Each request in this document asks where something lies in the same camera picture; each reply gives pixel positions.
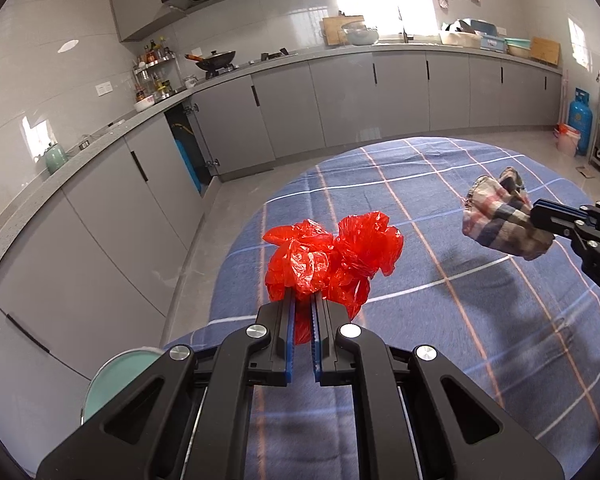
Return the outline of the plaid cloth rag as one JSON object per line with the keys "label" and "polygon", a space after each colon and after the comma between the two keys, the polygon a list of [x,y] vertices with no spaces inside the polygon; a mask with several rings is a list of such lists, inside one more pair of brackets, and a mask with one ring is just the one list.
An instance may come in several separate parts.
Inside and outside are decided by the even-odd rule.
{"label": "plaid cloth rag", "polygon": [[524,181],[513,167],[498,178],[481,176],[464,198],[462,232],[479,245],[531,261],[544,255],[554,235],[536,228]]}

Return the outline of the red plastic bag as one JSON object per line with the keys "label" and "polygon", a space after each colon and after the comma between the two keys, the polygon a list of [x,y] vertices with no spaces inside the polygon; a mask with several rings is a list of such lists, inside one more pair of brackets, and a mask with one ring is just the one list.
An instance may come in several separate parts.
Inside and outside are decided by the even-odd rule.
{"label": "red plastic bag", "polygon": [[265,274],[268,298],[280,301],[288,290],[294,293],[295,344],[311,339],[313,295],[341,304],[352,320],[368,299],[370,281],[378,272],[392,274],[404,244],[381,211],[341,219],[336,235],[306,219],[276,226],[263,240],[276,247]]}

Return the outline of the teal trash bucket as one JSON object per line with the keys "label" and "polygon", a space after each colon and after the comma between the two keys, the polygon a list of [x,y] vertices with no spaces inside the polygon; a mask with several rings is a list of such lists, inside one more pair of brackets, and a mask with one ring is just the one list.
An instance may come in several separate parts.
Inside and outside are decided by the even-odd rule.
{"label": "teal trash bucket", "polygon": [[123,351],[102,364],[86,390],[80,424],[84,424],[162,355],[161,349],[142,347]]}

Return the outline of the white plastic bucket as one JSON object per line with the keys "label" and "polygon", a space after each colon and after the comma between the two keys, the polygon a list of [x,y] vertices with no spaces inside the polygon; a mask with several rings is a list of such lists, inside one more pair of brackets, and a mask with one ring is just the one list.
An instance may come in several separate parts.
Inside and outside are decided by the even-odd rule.
{"label": "white plastic bucket", "polygon": [[574,157],[578,154],[578,144],[580,142],[581,133],[566,124],[559,124],[556,132],[556,148],[562,154]]}

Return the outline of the blue gas cylinder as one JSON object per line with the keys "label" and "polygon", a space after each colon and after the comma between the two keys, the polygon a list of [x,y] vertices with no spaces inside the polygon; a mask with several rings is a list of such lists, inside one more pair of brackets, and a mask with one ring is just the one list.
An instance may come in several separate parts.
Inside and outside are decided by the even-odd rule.
{"label": "blue gas cylinder", "polygon": [[568,125],[580,133],[577,147],[579,155],[585,155],[588,152],[588,144],[590,143],[593,112],[588,106],[589,102],[590,94],[581,88],[577,88],[574,90],[574,99],[569,104]]}

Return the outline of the blue plaid tablecloth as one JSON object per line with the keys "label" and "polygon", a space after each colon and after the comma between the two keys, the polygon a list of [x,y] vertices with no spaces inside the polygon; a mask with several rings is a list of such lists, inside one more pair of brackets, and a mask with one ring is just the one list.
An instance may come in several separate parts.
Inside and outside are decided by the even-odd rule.
{"label": "blue plaid tablecloth", "polygon": [[381,211],[403,234],[356,322],[392,346],[430,344],[504,405],[567,476],[600,443],[600,288],[566,240],[533,261],[466,237],[462,199],[484,174],[516,169],[532,200],[586,202],[574,183],[506,148],[411,138],[224,183],[184,273],[168,341],[218,344],[268,301],[264,234],[311,219],[335,232]]}

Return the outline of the grey lower cabinets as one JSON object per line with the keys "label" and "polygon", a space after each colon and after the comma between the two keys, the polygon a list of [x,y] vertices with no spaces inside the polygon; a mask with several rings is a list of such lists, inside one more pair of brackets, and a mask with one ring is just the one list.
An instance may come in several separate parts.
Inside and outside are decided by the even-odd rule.
{"label": "grey lower cabinets", "polygon": [[549,126],[561,85],[556,68],[506,54],[332,51],[205,81],[100,130],[0,219],[0,450],[35,471],[99,365],[161,339],[204,214],[168,110],[187,105],[228,178],[378,139]]}

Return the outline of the white covered bowl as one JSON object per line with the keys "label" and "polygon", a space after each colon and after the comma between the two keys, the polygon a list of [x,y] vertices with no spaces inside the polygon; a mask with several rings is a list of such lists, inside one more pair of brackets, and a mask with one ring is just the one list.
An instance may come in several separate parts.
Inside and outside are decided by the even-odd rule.
{"label": "white covered bowl", "polygon": [[367,25],[364,21],[354,21],[341,26],[344,38],[352,46],[372,46],[379,40],[376,27]]}

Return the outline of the wooden cutting board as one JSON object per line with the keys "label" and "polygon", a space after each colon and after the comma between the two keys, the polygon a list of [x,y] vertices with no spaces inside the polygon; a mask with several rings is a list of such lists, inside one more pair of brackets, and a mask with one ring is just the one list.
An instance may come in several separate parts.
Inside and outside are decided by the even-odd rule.
{"label": "wooden cutting board", "polygon": [[348,40],[343,31],[343,26],[364,21],[363,15],[343,15],[328,16],[321,21],[323,37],[327,47],[338,47],[347,44]]}

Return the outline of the metal spice rack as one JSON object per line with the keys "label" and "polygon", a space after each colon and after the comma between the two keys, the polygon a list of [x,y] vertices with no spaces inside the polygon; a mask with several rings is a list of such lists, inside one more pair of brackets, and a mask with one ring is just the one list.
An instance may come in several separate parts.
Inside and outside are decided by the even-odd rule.
{"label": "metal spice rack", "polygon": [[150,96],[159,102],[174,95],[170,73],[175,70],[175,61],[176,56],[163,36],[146,44],[133,67],[136,102]]}

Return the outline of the black wok with lid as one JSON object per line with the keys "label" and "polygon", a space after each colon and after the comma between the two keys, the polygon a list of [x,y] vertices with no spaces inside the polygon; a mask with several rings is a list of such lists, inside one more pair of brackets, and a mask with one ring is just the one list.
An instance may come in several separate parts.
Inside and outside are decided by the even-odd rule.
{"label": "black wok with lid", "polygon": [[185,57],[189,61],[195,62],[196,66],[204,71],[206,79],[211,79],[218,76],[224,68],[232,68],[235,55],[235,51],[218,52],[213,50],[208,56],[187,53]]}

